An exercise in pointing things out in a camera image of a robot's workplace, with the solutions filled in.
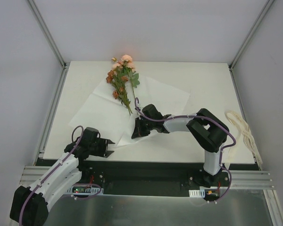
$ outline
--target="pink rose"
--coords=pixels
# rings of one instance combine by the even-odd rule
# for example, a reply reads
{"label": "pink rose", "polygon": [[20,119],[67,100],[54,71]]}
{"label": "pink rose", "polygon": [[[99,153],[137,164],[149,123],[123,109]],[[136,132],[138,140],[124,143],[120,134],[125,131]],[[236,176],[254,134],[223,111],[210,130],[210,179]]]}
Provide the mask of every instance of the pink rose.
{"label": "pink rose", "polygon": [[115,63],[112,65],[112,70],[115,70],[117,67],[120,67],[121,65],[119,63]]}
{"label": "pink rose", "polygon": [[127,63],[127,67],[129,67],[129,68],[135,68],[135,66],[134,66],[133,63]]}
{"label": "pink rose", "polygon": [[132,57],[129,55],[123,55],[121,60],[126,62],[132,62]]}

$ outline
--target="metal frame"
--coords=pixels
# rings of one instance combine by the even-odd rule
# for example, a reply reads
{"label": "metal frame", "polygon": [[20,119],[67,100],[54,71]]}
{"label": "metal frame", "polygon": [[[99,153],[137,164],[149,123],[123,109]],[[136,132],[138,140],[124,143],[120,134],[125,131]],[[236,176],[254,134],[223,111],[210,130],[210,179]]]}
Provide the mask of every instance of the metal frame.
{"label": "metal frame", "polygon": [[233,68],[236,66],[238,60],[240,59],[240,57],[242,55],[242,53],[245,51],[245,49],[248,46],[250,40],[254,36],[256,30],[258,29],[258,27],[262,23],[265,15],[269,12],[269,10],[270,10],[270,8],[271,8],[271,6],[273,5],[274,2],[275,2],[275,0],[267,0],[267,2],[265,3],[264,7],[262,8],[261,12],[259,13],[259,16],[255,20],[255,22],[254,22],[253,26],[251,27],[249,33],[246,35],[242,45],[240,46],[236,56],[234,57],[231,65],[230,65],[230,71],[232,71]]}
{"label": "metal frame", "polygon": [[[25,166],[20,185],[28,186],[32,184],[49,168],[49,166]],[[274,181],[268,171],[231,170],[231,173],[231,189],[275,190]]]}
{"label": "metal frame", "polygon": [[51,33],[49,32],[49,29],[48,29],[42,15],[41,15],[40,11],[39,11],[36,3],[34,2],[34,0],[26,0],[26,2],[28,4],[29,8],[31,9],[36,21],[38,22],[39,27],[42,30],[50,48],[52,49],[54,55],[56,56],[57,60],[59,61],[61,67],[64,69],[65,66],[66,66],[66,63],[65,63],[65,61],[64,61],[56,43],[55,43]]}
{"label": "metal frame", "polygon": [[66,79],[66,76],[67,76],[68,68],[69,68],[69,64],[66,64],[65,68],[62,70],[59,81],[57,83],[56,91],[55,91],[55,94],[54,94],[53,99],[52,99],[51,104],[50,104],[50,111],[47,115],[45,125],[44,125],[44,129],[43,129],[43,132],[42,132],[42,136],[41,136],[41,139],[40,139],[39,144],[37,146],[37,150],[35,152],[36,155],[35,155],[35,159],[34,159],[33,164],[35,164],[37,162],[39,157],[42,157],[42,156],[40,156],[40,154],[44,153],[44,149],[45,149],[45,146],[46,146],[49,134],[50,134],[50,129],[51,129],[51,126],[52,126],[52,123],[53,123],[53,119],[55,117],[56,110],[57,110],[57,107],[58,107],[58,102],[60,100],[62,89],[63,89],[63,86],[64,86],[64,82],[65,82],[65,79]]}
{"label": "metal frame", "polygon": [[[69,63],[66,63],[36,5],[34,0],[26,0],[29,8],[31,9],[40,29],[42,30],[44,37],[46,38],[49,46],[51,47],[55,57],[57,58],[58,62],[60,63],[63,71],[60,75],[59,82],[56,87],[56,91],[54,97],[51,102],[50,111],[48,113],[43,134],[40,138],[40,142],[37,147],[37,155],[34,161],[34,164],[37,162],[38,159],[42,159],[42,155],[44,152],[44,148],[46,146],[48,136],[50,133],[50,129],[52,126],[52,122],[55,116],[55,112],[58,106],[58,101],[64,86],[64,82],[66,79]],[[243,52],[245,51],[246,47],[248,46],[249,42],[251,41],[252,37],[256,33],[256,30],[262,23],[265,15],[270,10],[271,6],[275,0],[267,0],[266,4],[262,8],[259,16],[257,17],[256,21],[254,22],[253,26],[251,27],[249,33],[247,34],[246,38],[244,39],[242,45],[240,46],[236,56],[234,57],[232,63],[229,66],[229,70],[231,72],[231,77],[233,80],[233,85],[236,91],[237,99],[241,108],[242,116],[245,119],[244,107],[241,101],[241,96],[239,90],[237,88],[234,75],[232,73],[233,68],[236,66],[237,62],[239,61],[240,57],[242,56]],[[36,179],[38,179],[49,167],[40,167],[40,166],[26,166],[21,177],[20,184],[22,185],[29,185]],[[250,171],[250,170],[231,170],[233,175],[233,183],[232,189],[255,189],[255,190],[264,190],[264,194],[266,197],[266,202],[269,208],[269,212],[275,226],[283,225],[283,212],[280,207],[274,182],[272,181],[270,174],[266,171]]]}

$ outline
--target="white wall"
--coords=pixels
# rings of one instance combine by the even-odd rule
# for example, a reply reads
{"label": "white wall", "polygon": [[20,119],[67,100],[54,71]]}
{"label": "white wall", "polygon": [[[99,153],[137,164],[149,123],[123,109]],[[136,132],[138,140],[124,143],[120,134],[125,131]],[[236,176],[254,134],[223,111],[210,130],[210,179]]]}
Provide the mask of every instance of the white wall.
{"label": "white wall", "polygon": [[24,0],[0,1],[0,226],[32,164],[61,68]]}
{"label": "white wall", "polygon": [[64,59],[230,63],[266,0],[36,0]]}
{"label": "white wall", "polygon": [[264,169],[272,172],[283,206],[283,0],[275,1],[234,76]]}

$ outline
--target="flower stem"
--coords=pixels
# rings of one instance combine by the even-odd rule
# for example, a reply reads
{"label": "flower stem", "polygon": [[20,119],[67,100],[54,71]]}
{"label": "flower stem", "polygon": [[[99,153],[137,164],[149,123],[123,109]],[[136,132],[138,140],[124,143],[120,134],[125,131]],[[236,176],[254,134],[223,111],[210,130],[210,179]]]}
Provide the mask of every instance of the flower stem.
{"label": "flower stem", "polygon": [[114,88],[117,90],[117,92],[118,92],[119,96],[121,97],[123,103],[128,108],[129,115],[131,115],[133,112],[132,112],[132,110],[130,108],[130,104],[128,102],[127,94],[126,93],[122,94],[122,92],[119,90],[119,87],[116,84],[112,83],[112,86],[114,86]]}
{"label": "flower stem", "polygon": [[134,96],[134,100],[135,100],[135,93],[134,93],[134,87],[133,87],[133,83],[132,83],[132,80],[130,79],[130,82],[131,82],[131,87],[132,87],[132,91],[133,91],[133,96]]}

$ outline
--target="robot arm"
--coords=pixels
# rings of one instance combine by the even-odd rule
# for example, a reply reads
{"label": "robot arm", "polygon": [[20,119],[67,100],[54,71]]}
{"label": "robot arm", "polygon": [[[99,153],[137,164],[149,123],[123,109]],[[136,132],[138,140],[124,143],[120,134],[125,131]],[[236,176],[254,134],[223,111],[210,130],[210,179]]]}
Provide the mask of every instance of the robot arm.
{"label": "robot arm", "polygon": [[71,154],[76,144],[75,141],[66,146],[65,153],[40,179],[29,187],[20,186],[14,194],[10,218],[19,222],[24,202],[36,189],[26,204],[22,224],[24,226],[43,225],[53,205],[68,188],[82,179],[82,171],[86,172],[82,161],[89,155],[107,158],[113,152],[107,151],[108,144],[113,144],[113,142],[98,137],[99,134],[98,130],[87,127],[78,146]]}
{"label": "robot arm", "polygon": [[[154,105],[144,107],[142,113],[146,117],[155,120],[173,118],[171,115],[163,116],[157,111]],[[226,125],[205,108],[200,109],[196,115],[210,118],[229,131]],[[221,172],[219,163],[220,149],[226,141],[227,134],[216,126],[216,124],[200,118],[174,118],[172,120],[157,122],[140,116],[140,118],[135,119],[135,128],[131,138],[135,139],[147,136],[153,129],[157,130],[159,133],[172,133],[177,131],[192,133],[200,146],[205,150],[203,174],[199,177],[193,177],[194,181],[201,186],[210,187],[210,184],[217,180],[218,174]]]}

